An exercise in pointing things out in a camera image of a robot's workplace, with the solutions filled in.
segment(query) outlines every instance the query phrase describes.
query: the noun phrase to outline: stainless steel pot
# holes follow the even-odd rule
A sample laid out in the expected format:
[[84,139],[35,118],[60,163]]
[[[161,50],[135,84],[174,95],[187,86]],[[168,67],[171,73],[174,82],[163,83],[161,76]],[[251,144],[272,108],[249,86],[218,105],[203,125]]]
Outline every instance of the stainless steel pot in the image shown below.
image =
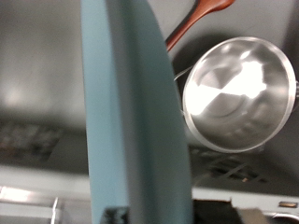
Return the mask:
[[296,96],[285,54],[255,37],[226,40],[193,67],[183,113],[198,142],[220,152],[256,148],[280,131]]

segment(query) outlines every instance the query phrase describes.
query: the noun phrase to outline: light blue panel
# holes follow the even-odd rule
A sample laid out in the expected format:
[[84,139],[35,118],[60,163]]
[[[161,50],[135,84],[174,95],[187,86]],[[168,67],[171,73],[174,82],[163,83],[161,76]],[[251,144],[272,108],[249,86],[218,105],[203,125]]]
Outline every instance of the light blue panel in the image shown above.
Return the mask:
[[146,0],[106,0],[132,224],[191,224],[191,169],[174,74]]
[[127,205],[119,99],[104,1],[81,1],[83,70],[93,224]]

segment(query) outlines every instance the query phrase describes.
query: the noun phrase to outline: saucepan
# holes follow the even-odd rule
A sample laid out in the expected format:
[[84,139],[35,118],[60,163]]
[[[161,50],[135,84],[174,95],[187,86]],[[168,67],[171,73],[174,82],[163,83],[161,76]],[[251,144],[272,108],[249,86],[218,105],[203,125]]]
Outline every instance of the saucepan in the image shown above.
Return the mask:
[[[186,27],[179,29],[181,35]],[[167,49],[178,40],[170,38]],[[256,37],[226,40],[189,73],[182,96],[188,131],[198,143],[220,152],[261,146],[288,120],[296,83],[290,61],[274,44]]]

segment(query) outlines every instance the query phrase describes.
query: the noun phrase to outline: wooden handle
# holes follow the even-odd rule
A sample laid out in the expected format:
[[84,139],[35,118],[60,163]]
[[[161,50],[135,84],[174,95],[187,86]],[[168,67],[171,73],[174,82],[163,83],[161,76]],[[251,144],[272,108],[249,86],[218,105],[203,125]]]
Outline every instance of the wooden handle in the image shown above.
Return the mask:
[[213,11],[220,11],[230,6],[235,0],[199,0],[193,14],[178,29],[178,31],[167,40],[167,51],[173,48],[180,38],[192,27],[199,19]]

